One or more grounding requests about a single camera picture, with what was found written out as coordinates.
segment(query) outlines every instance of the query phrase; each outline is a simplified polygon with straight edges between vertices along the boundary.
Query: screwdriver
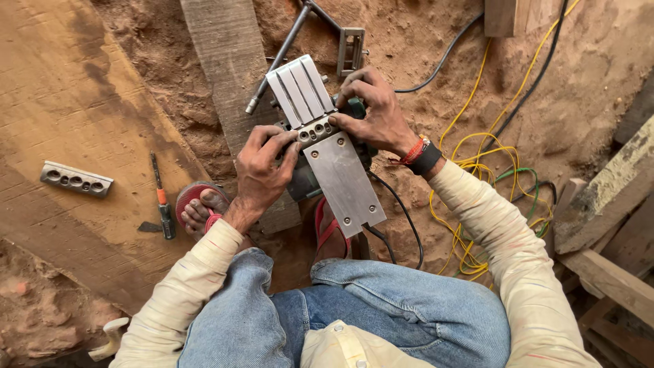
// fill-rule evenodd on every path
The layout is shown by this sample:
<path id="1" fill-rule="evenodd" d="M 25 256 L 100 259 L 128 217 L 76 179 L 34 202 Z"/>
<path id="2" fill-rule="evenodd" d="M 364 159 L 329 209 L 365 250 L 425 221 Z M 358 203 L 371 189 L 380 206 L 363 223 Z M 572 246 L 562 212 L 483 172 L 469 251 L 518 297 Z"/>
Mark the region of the screwdriver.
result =
<path id="1" fill-rule="evenodd" d="M 173 222 L 173 218 L 170 216 L 170 203 L 165 199 L 165 192 L 162 187 L 162 179 L 159 176 L 159 166 L 157 166 L 157 159 L 154 157 L 154 151 L 150 151 L 150 159 L 152 160 L 154 177 L 157 179 L 157 199 L 159 200 L 159 213 L 162 215 L 163 238 L 171 240 L 175 238 L 175 223 Z"/>

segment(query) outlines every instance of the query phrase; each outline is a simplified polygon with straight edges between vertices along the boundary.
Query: hand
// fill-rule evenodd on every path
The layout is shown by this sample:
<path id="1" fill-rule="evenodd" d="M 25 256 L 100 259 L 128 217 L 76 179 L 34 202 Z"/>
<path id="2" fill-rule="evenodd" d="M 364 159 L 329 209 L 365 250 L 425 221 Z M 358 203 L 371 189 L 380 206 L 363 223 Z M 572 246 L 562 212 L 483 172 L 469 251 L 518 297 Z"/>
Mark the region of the hand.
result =
<path id="1" fill-rule="evenodd" d="M 241 234 L 246 233 L 284 193 L 293 176 L 301 144 L 294 142 L 290 145 L 279 166 L 275 164 L 275 157 L 297 137 L 297 130 L 285 132 L 273 125 L 259 125 L 252 129 L 250 138 L 236 158 L 239 193 L 223 216 L 223 220 Z"/>
<path id="2" fill-rule="evenodd" d="M 404 120 L 395 91 L 376 69 L 367 66 L 350 74 L 341 85 L 336 107 L 343 107 L 354 96 L 363 98 L 370 107 L 366 118 L 358 120 L 334 113 L 329 123 L 377 149 L 392 152 L 400 158 L 406 156 L 419 137 Z"/>

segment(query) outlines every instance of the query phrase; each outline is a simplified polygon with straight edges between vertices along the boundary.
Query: foot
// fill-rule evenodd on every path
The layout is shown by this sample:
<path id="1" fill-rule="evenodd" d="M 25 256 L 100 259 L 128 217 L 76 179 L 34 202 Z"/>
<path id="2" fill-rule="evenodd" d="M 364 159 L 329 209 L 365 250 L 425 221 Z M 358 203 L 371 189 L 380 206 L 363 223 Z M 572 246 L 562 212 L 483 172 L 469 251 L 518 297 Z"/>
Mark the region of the foot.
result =
<path id="1" fill-rule="evenodd" d="M 320 222 L 320 228 L 318 229 L 319 234 L 322 234 L 336 218 L 329 203 L 325 203 L 322 207 L 322 212 L 324 215 Z M 338 229 L 334 229 L 333 233 L 327 238 L 327 241 L 318 250 L 313 264 L 315 265 L 317 262 L 327 258 L 343 258 L 346 250 L 347 244 L 345 243 L 345 238 Z"/>
<path id="2" fill-rule="evenodd" d="M 182 212 L 182 220 L 186 222 L 186 233 L 193 236 L 196 241 L 202 239 L 205 235 L 205 224 L 211 215 L 209 208 L 214 213 L 224 214 L 230 204 L 225 201 L 223 196 L 213 189 L 205 189 L 200 193 L 200 199 L 192 199 L 189 204 L 184 207 Z M 241 247 L 237 253 L 245 248 L 254 246 L 249 236 L 245 237 Z"/>

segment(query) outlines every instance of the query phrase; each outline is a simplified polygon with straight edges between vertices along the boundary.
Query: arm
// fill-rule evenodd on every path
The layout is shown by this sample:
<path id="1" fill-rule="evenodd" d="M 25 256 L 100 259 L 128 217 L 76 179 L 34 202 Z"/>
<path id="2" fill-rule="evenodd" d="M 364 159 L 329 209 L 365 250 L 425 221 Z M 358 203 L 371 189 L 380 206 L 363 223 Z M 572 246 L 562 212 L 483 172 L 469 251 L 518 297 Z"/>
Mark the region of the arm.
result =
<path id="1" fill-rule="evenodd" d="M 150 300 L 132 318 L 110 367 L 176 366 L 188 326 L 222 288 L 227 268 L 244 239 L 242 234 L 290 181 L 300 144 L 289 146 L 279 167 L 275 156 L 297 135 L 276 126 L 252 130 L 236 160 L 239 194 L 223 218 L 154 287 Z"/>
<path id="2" fill-rule="evenodd" d="M 332 123 L 379 149 L 404 157 L 417 135 L 406 124 L 393 89 L 378 72 L 366 67 L 350 74 L 341 87 L 337 107 L 358 96 L 370 106 L 365 120 L 334 114 Z M 536 237 L 520 211 L 456 164 L 440 158 L 423 175 L 452 210 L 475 243 L 490 254 L 489 270 L 511 327 L 507 366 L 598 366 L 583 342 L 544 241 Z"/>

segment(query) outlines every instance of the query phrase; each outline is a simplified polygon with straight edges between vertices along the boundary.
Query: cream long-sleeve shirt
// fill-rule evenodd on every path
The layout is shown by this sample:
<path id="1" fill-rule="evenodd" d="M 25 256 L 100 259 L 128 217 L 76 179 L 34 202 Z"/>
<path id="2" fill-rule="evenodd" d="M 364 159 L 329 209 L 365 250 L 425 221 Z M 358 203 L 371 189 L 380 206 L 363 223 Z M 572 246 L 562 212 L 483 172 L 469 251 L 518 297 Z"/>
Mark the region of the cream long-sleeve shirt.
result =
<path id="1" fill-rule="evenodd" d="M 495 190 L 450 161 L 430 182 L 476 244 L 490 254 L 489 269 L 511 327 L 507 367 L 599 367 L 583 349 L 577 322 L 552 272 L 544 241 L 529 229 L 519 210 Z M 177 261 L 134 315 L 111 363 L 118 367 L 174 367 L 188 326 L 222 287 L 225 272 L 243 237 L 219 220 Z M 334 328 L 341 325 L 343 329 Z M 303 368 L 431 367 L 381 337 L 335 321 L 308 331 Z"/>

